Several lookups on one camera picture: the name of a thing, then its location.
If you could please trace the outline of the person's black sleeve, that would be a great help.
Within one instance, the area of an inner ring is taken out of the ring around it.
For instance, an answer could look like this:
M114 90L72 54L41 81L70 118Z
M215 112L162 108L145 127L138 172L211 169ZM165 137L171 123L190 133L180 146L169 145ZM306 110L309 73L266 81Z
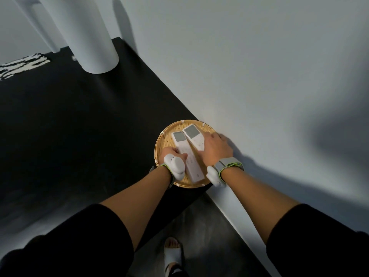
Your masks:
M266 252L282 277L369 277L369 234L306 204L278 221Z
M125 276L134 259L131 237L108 207L93 204L0 261L0 277Z

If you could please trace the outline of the short white remote control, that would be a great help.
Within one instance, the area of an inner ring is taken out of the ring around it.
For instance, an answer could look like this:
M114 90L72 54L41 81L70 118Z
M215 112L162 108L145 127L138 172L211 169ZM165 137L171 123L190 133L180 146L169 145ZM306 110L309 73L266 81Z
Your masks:
M182 132L196 150L204 151L204 135L195 124L188 125Z

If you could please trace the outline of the person's foot in white sandal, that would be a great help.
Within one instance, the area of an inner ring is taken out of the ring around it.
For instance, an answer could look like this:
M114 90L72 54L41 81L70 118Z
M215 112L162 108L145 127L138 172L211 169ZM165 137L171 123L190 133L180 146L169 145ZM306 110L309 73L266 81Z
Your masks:
M165 277L172 277L175 273L184 272L182 263L183 251L181 243L174 237L168 237L164 243Z

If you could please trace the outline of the person's right hand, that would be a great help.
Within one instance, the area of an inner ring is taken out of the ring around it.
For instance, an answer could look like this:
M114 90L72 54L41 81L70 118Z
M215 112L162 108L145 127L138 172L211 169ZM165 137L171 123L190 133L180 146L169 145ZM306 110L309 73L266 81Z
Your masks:
M233 149L228 145L224 135L208 131L204 132L203 135L204 149L210 151L210 166L215 165L222 158L233 157Z

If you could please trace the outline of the person's left hand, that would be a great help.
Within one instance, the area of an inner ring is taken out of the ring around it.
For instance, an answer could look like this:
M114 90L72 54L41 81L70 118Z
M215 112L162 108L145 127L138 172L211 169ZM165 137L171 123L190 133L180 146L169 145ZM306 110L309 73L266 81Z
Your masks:
M175 147L165 147L161 150L161 153L158 157L158 165L161 165L164 163L164 157L167 156L168 154L172 154L172 151L177 151L177 148Z

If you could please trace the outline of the slim white cylindrical post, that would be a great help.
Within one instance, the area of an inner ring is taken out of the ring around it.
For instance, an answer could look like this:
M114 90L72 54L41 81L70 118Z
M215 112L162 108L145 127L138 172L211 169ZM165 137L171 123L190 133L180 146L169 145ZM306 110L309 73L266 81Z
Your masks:
M40 21L38 20L33 6L42 4L40 0L13 0L20 11L23 13L25 18L31 24L31 26L36 30L42 40L46 43L49 49L53 53L58 53L60 48L52 40L49 33L44 29Z

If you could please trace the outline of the person's black right sleeve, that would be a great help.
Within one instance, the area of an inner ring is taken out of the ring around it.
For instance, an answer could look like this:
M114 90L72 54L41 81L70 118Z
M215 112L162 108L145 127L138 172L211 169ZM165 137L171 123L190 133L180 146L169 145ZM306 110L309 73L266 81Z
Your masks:
M278 221L266 252L282 277L369 277L369 234L306 204Z

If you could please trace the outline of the white wrist tracker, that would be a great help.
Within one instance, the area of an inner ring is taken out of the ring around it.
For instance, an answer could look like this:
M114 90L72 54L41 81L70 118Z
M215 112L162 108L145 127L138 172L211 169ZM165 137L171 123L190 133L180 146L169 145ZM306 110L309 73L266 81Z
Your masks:
M242 171L244 171L243 164L235 157L230 158L222 158L215 165L207 166L207 174L206 177L215 187L223 187L227 186L227 183L224 182L221 177L221 173L223 170L230 167L238 167Z
M168 186L168 189L173 186L176 181L182 181L185 177L185 162L182 158L173 154L167 154L164 157L164 162L159 166L164 166L172 175L172 180Z

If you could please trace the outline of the white right wrist tracker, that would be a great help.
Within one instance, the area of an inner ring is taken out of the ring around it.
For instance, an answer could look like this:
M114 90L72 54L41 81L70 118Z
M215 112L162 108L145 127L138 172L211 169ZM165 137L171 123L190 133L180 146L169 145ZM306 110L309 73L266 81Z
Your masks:
M238 167L242 171L244 171L243 164L235 157L230 158L222 158L215 165L207 166L207 174L206 177L215 187L223 187L227 186L227 183L224 182L221 177L221 173L223 170L230 167Z

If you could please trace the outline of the black white striped rug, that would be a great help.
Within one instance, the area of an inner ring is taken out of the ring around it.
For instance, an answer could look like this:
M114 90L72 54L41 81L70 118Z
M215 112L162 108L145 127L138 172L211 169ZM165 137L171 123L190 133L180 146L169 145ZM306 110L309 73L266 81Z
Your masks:
M38 68L50 62L51 60L45 55L35 53L9 63L0 64L0 81L11 78L16 74Z

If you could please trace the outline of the long white remote control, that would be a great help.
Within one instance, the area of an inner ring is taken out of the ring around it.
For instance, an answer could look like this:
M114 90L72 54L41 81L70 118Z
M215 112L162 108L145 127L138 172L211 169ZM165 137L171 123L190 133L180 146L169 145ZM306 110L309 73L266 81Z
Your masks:
M184 133L182 131L175 131L171 133L171 136L178 152L181 154L187 154L185 166L187 175L191 182L196 183L204 180L205 176Z

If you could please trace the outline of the large white cylindrical appliance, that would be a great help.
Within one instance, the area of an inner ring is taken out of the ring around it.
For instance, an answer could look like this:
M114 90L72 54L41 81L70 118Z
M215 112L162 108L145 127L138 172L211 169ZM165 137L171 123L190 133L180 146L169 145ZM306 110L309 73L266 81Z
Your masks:
M86 72L103 74L117 66L117 51L94 0L39 1Z

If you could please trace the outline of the person's right forearm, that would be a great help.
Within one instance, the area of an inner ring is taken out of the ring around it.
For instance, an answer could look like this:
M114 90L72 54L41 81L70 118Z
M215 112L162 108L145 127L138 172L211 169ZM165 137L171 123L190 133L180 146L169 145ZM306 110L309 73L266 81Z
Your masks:
M238 167L224 169L221 177L242 204L265 244L279 220L293 207L300 205Z

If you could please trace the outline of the person's black left sleeve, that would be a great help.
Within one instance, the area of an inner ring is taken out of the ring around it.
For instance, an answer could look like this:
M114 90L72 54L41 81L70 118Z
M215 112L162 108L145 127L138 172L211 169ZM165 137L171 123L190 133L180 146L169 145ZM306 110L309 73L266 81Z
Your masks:
M108 207L93 204L0 261L0 277L125 276L134 259L131 237Z

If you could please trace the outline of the white left wrist tracker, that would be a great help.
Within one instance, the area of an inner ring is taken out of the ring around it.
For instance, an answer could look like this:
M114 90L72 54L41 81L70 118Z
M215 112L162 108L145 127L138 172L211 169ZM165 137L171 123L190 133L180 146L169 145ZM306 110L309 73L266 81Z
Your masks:
M167 154L164 157L164 162L159 166L164 166L172 175L172 180L168 186L168 189L173 186L176 181L182 181L185 177L185 162L182 158L173 154Z

